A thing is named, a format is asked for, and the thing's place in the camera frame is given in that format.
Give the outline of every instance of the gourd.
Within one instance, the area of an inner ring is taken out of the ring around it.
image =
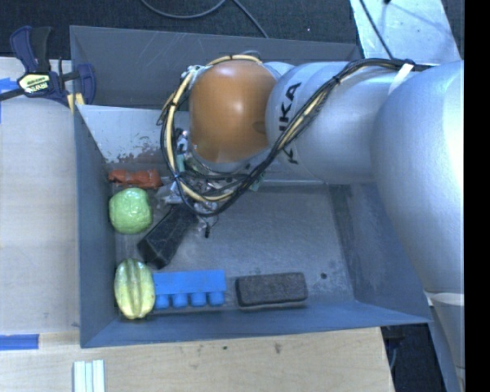
[[[114,296],[119,309],[128,319],[144,318],[154,307],[153,275],[141,261],[127,258],[116,269]]]
[[[124,189],[109,200],[109,218],[121,234],[137,234],[153,223],[149,195],[137,187]]]

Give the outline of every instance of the yellow squash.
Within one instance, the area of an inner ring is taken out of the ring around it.
[[[141,261],[127,258],[116,269],[114,296],[128,319],[144,318],[154,307],[153,274]]]

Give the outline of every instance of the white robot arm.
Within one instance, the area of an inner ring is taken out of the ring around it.
[[[463,76],[464,61],[294,67],[228,57],[188,74],[171,96],[162,147],[181,197],[205,217],[224,211],[274,158],[328,184],[375,182],[465,389]],[[187,87],[192,135],[178,164],[172,120]],[[177,178],[181,167],[227,183],[200,190]]]

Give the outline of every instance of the gray bin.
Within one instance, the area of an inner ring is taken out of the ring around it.
[[[195,228],[190,230],[171,264],[162,270],[224,270],[225,304],[156,311],[142,320],[126,320],[114,299],[114,272],[123,258],[138,258],[136,244],[145,233],[115,233],[108,201],[116,188],[107,175],[113,168],[157,168],[167,178],[155,138],[157,127],[145,124],[156,123],[156,109],[186,66],[247,50],[260,52],[265,61],[293,65],[350,60],[359,57],[359,52],[355,46],[326,42],[84,27],[71,29],[71,43],[73,62],[92,63],[98,79],[96,105],[74,115],[82,347],[430,321],[421,283],[376,187],[301,180],[277,162],[257,192],[244,194],[220,215],[210,238]],[[120,92],[122,82],[129,82],[134,94]],[[187,123],[185,115],[179,120]],[[127,129],[148,141],[137,155],[131,152],[136,140],[120,140],[123,135],[128,138]],[[109,145],[110,140],[117,144]],[[156,223],[164,212],[154,210]],[[293,271],[305,275],[309,296],[303,304],[254,311],[238,307],[237,277]]]

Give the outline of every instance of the black carpet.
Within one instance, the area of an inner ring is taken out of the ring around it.
[[[220,0],[148,0],[177,15],[206,11]],[[349,0],[238,0],[269,38],[357,43]],[[465,0],[442,0],[456,44],[465,58]],[[211,14],[193,20],[160,16],[139,0],[0,0],[0,56],[12,56],[9,37],[24,25],[51,26],[49,58],[70,59],[69,26],[152,29],[261,37],[264,34],[228,0]],[[444,392],[427,326],[382,328],[397,392]]]

